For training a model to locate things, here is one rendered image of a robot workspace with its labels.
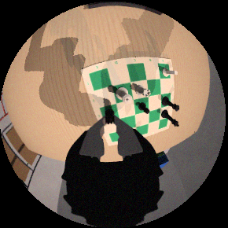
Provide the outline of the green and cream checkered chessboard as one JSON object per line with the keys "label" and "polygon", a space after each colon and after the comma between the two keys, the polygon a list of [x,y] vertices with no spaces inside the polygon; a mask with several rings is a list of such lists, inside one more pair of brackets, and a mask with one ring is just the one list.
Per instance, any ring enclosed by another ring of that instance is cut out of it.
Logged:
{"label": "green and cream checkered chessboard", "polygon": [[[170,59],[159,57],[128,57],[92,65],[81,70],[86,91],[97,117],[97,121],[111,109],[115,116],[139,131],[150,136],[169,128],[170,120],[161,117],[163,110],[172,115],[172,107],[163,106],[162,99],[168,97],[174,103],[174,75],[164,76],[163,68],[173,71]],[[141,85],[150,90],[145,97],[135,92]],[[132,96],[128,105],[116,96],[120,87],[127,89]],[[145,103],[149,114],[145,114],[138,106]]]}

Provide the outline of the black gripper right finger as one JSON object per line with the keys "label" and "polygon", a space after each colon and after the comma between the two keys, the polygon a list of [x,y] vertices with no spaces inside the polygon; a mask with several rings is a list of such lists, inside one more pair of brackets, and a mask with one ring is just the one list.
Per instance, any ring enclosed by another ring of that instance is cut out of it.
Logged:
{"label": "black gripper right finger", "polygon": [[117,116],[113,116],[113,124],[116,125],[118,138],[118,154],[124,159],[131,156],[132,160],[140,160],[151,165],[158,176],[163,174],[155,149],[150,142],[143,137],[136,129],[130,127]]}

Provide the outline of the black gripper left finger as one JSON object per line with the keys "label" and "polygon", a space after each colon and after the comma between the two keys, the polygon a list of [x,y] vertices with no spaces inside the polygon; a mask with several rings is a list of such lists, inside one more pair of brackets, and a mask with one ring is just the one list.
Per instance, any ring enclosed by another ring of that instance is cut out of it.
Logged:
{"label": "black gripper left finger", "polygon": [[62,179],[67,181],[68,174],[74,167],[82,163],[92,162],[94,156],[101,161],[101,157],[105,154],[102,136],[105,133],[106,118],[107,116],[103,116],[74,142],[66,156]]}

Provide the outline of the white knight chess piece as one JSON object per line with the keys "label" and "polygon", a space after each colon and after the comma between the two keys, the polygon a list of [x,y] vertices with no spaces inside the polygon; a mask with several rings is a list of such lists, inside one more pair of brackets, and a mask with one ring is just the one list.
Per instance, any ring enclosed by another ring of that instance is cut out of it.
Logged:
{"label": "white knight chess piece", "polygon": [[172,75],[177,75],[178,74],[177,71],[169,71],[166,68],[163,68],[162,73],[163,73],[164,76],[169,76],[170,74],[172,74]]}

